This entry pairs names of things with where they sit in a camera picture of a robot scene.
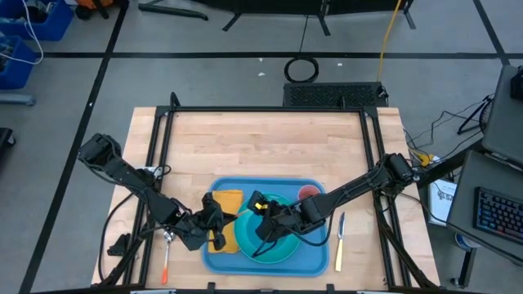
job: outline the gray floor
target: gray floor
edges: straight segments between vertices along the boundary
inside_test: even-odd
[[[307,22],[303,51],[378,52],[391,13],[327,18],[332,36],[325,37],[316,18],[242,16],[228,33],[221,31],[232,14],[188,1],[172,5],[197,9],[210,21],[140,12],[133,2],[116,43],[116,52],[297,51]],[[506,52],[523,52],[520,0],[483,1]],[[398,16],[390,52],[495,53],[472,0],[416,0],[409,29]],[[45,42],[45,52],[103,52],[118,12],[74,20],[64,40]],[[243,59],[111,59],[86,138],[95,132],[124,142],[132,110],[163,105],[175,91],[183,105],[281,105],[286,82],[284,58]],[[317,82],[366,82],[376,77],[376,59],[318,59]],[[0,105],[0,126],[15,130],[17,146],[0,170],[0,284],[17,292],[69,154],[78,123],[99,69],[99,59],[48,58],[35,67],[22,93],[34,94],[34,107]],[[511,60],[523,65],[523,60]],[[498,59],[386,60],[383,84],[413,135],[430,127],[443,109],[457,112],[494,91],[501,69]],[[311,73],[296,63],[295,78]],[[468,135],[457,136],[454,119],[436,130],[426,151],[447,154]],[[418,140],[428,141],[428,136]],[[64,202],[38,271],[33,291],[86,287],[91,281],[101,227],[113,187],[74,167]],[[464,256],[447,229],[429,225],[441,284],[454,289]],[[470,291],[520,292],[523,269],[481,249]]]

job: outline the keyboard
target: keyboard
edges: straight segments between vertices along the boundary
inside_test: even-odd
[[[474,227],[523,245],[523,201],[476,188]]]

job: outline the white paper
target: white paper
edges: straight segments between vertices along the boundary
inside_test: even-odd
[[[447,220],[457,186],[455,183],[446,180],[436,180],[430,184],[428,208],[435,217],[443,221]],[[446,226],[445,223],[433,216],[429,216],[428,222],[433,225]]]

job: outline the yellow object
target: yellow object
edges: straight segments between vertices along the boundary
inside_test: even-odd
[[[336,254],[336,271],[342,271],[342,255],[343,255],[343,239],[337,244],[337,254]]]
[[[414,155],[416,155],[417,158],[419,158],[419,160],[421,160],[422,167],[428,167],[432,160],[434,160],[434,154],[422,154],[413,149],[410,149],[410,152],[412,152]]]
[[[398,0],[398,3],[396,4],[396,8],[394,9],[394,14],[392,14],[391,22],[389,23],[387,32],[385,33],[385,38],[383,39],[382,53],[379,55],[378,78],[376,79],[377,82],[381,82],[381,80],[382,80],[383,55],[385,55],[385,48],[387,47],[387,41],[389,39],[389,34],[391,33],[392,25],[394,24],[394,20],[396,19],[398,10],[400,9],[400,4],[401,4],[401,0]]]
[[[254,204],[254,206],[257,209],[267,209],[269,207],[267,204],[261,205],[260,203],[256,203],[256,204]]]
[[[221,205],[223,212],[230,214],[236,214],[239,207],[242,206],[244,200],[244,192],[242,190],[225,190],[225,191],[213,191],[212,197]],[[239,250],[238,243],[235,238],[235,227],[233,223],[226,225],[223,228],[223,235],[226,238],[226,245],[221,250],[214,249],[212,242],[209,242],[209,253],[236,253]],[[214,238],[214,234],[211,232],[210,238]]]

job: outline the blue tray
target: blue tray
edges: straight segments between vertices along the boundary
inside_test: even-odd
[[[244,201],[251,197],[254,190],[262,193],[274,193],[297,201],[297,193],[303,185],[314,185],[324,193],[320,183],[308,179],[259,178],[259,177],[222,177],[212,183],[209,191],[241,189]],[[327,234],[325,227],[304,236],[307,240],[318,243]],[[322,274],[329,265],[329,243],[321,247],[312,247],[300,243],[297,250],[285,261],[265,265],[252,261],[241,251],[230,253],[209,253],[208,245],[202,247],[203,263],[217,274],[254,274],[271,276],[315,277]]]

